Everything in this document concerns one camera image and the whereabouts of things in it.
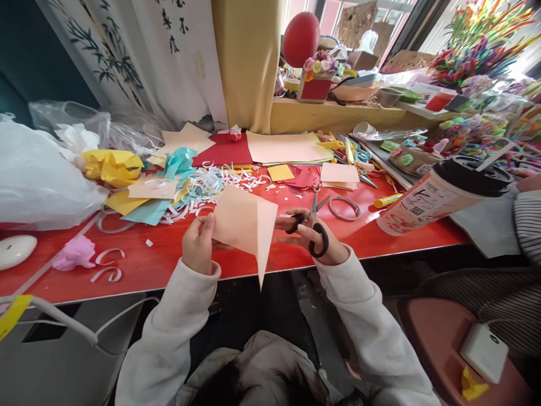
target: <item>dark hair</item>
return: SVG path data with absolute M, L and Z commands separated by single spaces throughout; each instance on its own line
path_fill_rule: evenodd
M 275 370 L 285 385 L 287 404 L 292 406 L 325 406 L 325 399 L 318 399 L 306 379 L 306 376 L 295 364 L 290 375 Z M 238 406 L 244 397 L 258 385 L 242 387 L 239 383 L 240 371 L 236 360 L 233 360 L 220 368 L 214 375 L 209 377 L 199 388 L 190 402 L 190 406 L 208 406 L 219 404 L 220 406 Z M 346 398 L 339 401 L 336 406 L 371 406 L 371 399 L 367 398 L 359 389 L 355 388 Z

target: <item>scissors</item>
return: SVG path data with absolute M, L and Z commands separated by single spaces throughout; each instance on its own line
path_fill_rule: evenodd
M 293 225 L 293 227 L 291 227 L 290 230 L 287 230 L 286 233 L 293 234 L 295 231 L 297 231 L 297 226 L 299 224 L 302 224 L 307 217 L 310 217 L 311 223 L 309 226 L 307 225 L 307 227 L 310 227 L 314 229 L 317 233 L 321 234 L 321 236 L 323 237 L 323 248 L 321 249 L 321 252 L 316 253 L 316 244 L 313 241 L 310 241 L 310 244 L 308 245 L 308 251 L 310 252 L 310 255 L 314 258 L 320 258 L 323 257 L 323 255 L 327 253 L 327 249 L 329 249 L 329 237 L 327 235 L 327 232 L 325 231 L 325 228 L 317 222 L 316 213 L 325 205 L 325 203 L 327 203 L 327 200 L 329 200 L 330 196 L 325 197 L 325 199 L 323 199 L 321 203 L 317 204 L 317 192 L 320 191 L 321 185 L 319 184 L 318 186 L 314 186 L 313 189 L 316 195 L 314 196 L 314 201 L 312 202 L 312 211 L 308 213 L 308 216 L 300 213 L 293 215 L 296 220 L 295 224 Z

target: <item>scissor blade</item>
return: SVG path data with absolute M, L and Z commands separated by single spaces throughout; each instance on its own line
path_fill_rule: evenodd
M 327 203 L 327 200 L 329 200 L 330 196 L 327 196 L 323 199 L 321 203 L 319 203 L 316 207 L 316 212 L 320 211 L 323 206 L 325 206 L 325 203 Z

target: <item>yellow curtain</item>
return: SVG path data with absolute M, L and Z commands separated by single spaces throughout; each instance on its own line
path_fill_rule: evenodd
M 229 125 L 270 134 L 280 0 L 212 0 L 212 18 Z

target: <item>green container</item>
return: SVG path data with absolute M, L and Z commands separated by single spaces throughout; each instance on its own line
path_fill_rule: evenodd
M 415 93 L 414 91 L 406 89 L 405 87 L 390 86 L 390 88 L 399 90 L 404 93 L 404 95 L 400 97 L 401 102 L 403 101 L 405 103 L 416 103 L 419 100 L 423 100 L 423 97 L 419 93 Z

